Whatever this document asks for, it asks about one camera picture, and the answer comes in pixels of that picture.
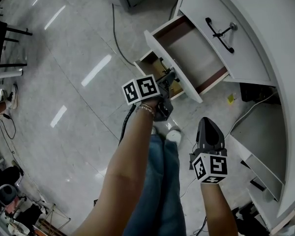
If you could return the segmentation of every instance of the blue jeans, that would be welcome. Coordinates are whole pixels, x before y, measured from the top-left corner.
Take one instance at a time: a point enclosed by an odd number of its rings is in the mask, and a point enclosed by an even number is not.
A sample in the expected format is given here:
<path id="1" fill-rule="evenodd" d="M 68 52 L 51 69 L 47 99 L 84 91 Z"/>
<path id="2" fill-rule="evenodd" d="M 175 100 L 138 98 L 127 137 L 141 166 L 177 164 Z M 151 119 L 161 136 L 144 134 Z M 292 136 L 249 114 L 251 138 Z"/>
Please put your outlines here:
<path id="1" fill-rule="evenodd" d="M 143 191 L 123 236 L 186 236 L 179 191 L 176 143 L 152 135 Z"/>

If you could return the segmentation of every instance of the white drawer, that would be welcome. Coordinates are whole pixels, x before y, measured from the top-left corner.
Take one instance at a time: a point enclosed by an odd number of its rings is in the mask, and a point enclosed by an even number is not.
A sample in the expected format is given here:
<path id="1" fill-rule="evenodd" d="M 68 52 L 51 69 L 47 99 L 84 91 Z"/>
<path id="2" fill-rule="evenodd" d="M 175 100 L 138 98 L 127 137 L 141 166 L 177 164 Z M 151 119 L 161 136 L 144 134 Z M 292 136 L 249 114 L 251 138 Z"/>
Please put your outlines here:
<path id="1" fill-rule="evenodd" d="M 134 62 L 134 64 L 144 76 L 153 74 L 156 80 L 164 76 L 165 66 L 153 51 L 149 51 L 140 60 Z M 180 84 L 174 81 L 171 85 L 170 98 L 174 100 L 183 93 L 184 91 Z"/>
<path id="2" fill-rule="evenodd" d="M 163 64 L 175 70 L 184 92 L 199 103 L 202 102 L 199 94 L 207 92 L 229 74 L 186 16 L 172 19 L 152 33 L 145 31 L 145 36 Z"/>
<path id="3" fill-rule="evenodd" d="M 247 32 L 221 0 L 183 0 L 180 11 L 204 35 L 233 79 L 270 81 L 266 67 Z M 227 50 L 217 37 L 213 38 L 214 33 L 206 18 L 211 19 L 210 25 L 215 32 L 226 30 L 230 22 L 237 25 L 237 30 L 230 30 L 221 37 L 228 48 L 233 48 L 234 53 Z"/>

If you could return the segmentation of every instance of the hand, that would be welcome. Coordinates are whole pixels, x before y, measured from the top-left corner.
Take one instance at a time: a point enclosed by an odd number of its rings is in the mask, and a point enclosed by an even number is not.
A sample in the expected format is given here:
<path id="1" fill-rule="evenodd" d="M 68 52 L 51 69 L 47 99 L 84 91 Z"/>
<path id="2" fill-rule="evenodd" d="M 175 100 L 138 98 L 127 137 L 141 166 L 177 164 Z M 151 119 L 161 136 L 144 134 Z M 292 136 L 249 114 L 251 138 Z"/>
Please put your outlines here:
<path id="1" fill-rule="evenodd" d="M 146 100 L 143 100 L 142 103 L 148 105 L 149 107 L 155 109 L 157 104 L 160 102 L 160 97 L 153 97 Z"/>

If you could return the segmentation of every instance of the tiled floor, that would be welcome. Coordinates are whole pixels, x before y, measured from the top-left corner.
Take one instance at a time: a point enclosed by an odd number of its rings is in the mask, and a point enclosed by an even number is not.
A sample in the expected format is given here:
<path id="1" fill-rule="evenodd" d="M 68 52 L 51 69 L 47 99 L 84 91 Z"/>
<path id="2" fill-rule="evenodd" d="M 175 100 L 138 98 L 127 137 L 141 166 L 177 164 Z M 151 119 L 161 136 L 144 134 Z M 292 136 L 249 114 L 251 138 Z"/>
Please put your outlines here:
<path id="1" fill-rule="evenodd" d="M 35 1 L 2 3 L 4 21 L 33 32 L 32 37 L 17 36 L 20 43 L 8 45 L 3 55 L 10 61 L 26 59 L 28 63 L 22 77 L 4 82 L 9 89 L 16 81 L 20 94 L 18 109 L 11 111 L 17 132 L 14 140 L 8 142 L 27 173 L 21 189 L 37 200 L 39 190 L 49 203 L 57 204 L 72 219 L 63 228 L 64 233 L 70 234 L 98 198 L 107 164 L 118 145 L 129 109 L 121 85 L 139 73 L 116 50 L 112 8 L 106 0 L 38 0 L 34 4 Z M 147 0 L 131 14 L 116 8 L 117 38 L 129 60 L 137 60 L 149 50 L 143 31 L 166 22 L 175 1 Z M 107 55 L 110 62 L 84 87 L 81 81 Z M 236 97 L 233 105 L 227 103 L 231 93 Z M 179 149 L 182 194 L 194 179 L 194 173 L 188 170 L 188 154 L 195 142 L 198 121 L 207 116 L 226 134 L 250 106 L 241 101 L 239 85 L 232 83 L 219 83 L 203 99 L 198 104 L 182 95 L 173 101 L 174 111 L 168 123 L 158 124 L 165 131 L 176 123 L 184 133 Z M 52 128 L 50 123 L 62 106 L 67 110 Z M 12 132 L 12 125 L 4 121 Z M 230 176 L 222 189 L 231 207 L 236 207 L 249 200 L 245 186 L 253 174 L 240 164 L 228 140 L 227 148 Z M 1 132 L 0 151 L 9 162 L 12 156 Z M 189 235 L 205 217 L 198 183 L 190 186 L 182 204 Z"/>

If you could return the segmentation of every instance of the white shoe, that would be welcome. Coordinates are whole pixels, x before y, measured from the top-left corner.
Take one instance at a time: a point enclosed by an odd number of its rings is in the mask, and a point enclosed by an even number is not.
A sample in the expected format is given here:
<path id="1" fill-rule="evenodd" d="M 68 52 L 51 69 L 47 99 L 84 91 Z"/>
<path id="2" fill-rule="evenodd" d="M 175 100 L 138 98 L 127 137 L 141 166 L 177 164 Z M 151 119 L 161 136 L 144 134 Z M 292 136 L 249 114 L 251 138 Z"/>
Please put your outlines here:
<path id="1" fill-rule="evenodd" d="M 154 126 L 152 127 L 151 135 L 157 135 L 157 130 Z"/>
<path id="2" fill-rule="evenodd" d="M 10 93 L 5 103 L 6 108 L 16 109 L 18 107 L 18 87 L 16 84 L 13 84 L 12 92 Z"/>
<path id="3" fill-rule="evenodd" d="M 6 91 L 3 89 L 0 89 L 0 102 L 6 101 L 6 99 L 7 99 Z"/>
<path id="4" fill-rule="evenodd" d="M 166 140 L 176 143 L 178 147 L 181 141 L 181 132 L 178 130 L 169 131 L 169 133 L 166 136 Z"/>

